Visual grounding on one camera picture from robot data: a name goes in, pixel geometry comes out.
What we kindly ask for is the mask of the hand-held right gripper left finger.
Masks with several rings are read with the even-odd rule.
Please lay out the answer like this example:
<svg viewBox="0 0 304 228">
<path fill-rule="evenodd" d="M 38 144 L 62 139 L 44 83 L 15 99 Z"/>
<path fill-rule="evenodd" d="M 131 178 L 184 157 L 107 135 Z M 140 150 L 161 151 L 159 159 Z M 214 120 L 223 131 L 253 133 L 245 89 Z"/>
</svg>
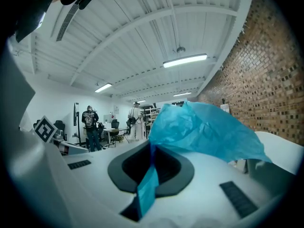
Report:
<svg viewBox="0 0 304 228">
<path fill-rule="evenodd" d="M 147 142 L 67 155 L 64 160 L 85 190 L 107 210 L 128 220 L 140 221 L 143 216 L 138 186 L 150 165 Z"/>
</svg>

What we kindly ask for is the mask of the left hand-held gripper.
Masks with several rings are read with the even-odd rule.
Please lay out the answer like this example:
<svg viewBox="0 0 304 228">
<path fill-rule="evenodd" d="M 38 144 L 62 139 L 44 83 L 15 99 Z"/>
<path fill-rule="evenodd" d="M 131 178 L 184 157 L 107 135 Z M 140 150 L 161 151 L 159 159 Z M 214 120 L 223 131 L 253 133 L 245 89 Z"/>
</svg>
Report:
<svg viewBox="0 0 304 228">
<path fill-rule="evenodd" d="M 88 153 L 89 150 L 78 145 L 68 143 L 64 132 L 65 125 L 62 121 L 52 124 L 46 116 L 33 124 L 33 131 L 43 142 L 54 144 L 62 155 L 75 155 Z"/>
</svg>

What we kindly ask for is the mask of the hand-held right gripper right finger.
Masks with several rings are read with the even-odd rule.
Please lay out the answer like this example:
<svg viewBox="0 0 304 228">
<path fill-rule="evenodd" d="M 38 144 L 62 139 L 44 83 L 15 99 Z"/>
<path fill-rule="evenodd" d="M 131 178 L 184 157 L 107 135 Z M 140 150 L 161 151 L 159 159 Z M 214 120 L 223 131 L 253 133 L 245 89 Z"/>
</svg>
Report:
<svg viewBox="0 0 304 228">
<path fill-rule="evenodd" d="M 178 195 L 157 198 L 146 215 L 147 225 L 258 225 L 280 202 L 261 184 L 216 157 L 173 148 L 194 166 L 194 177 Z M 233 182 L 257 206 L 242 218 L 232 206 L 222 183 Z"/>
</svg>

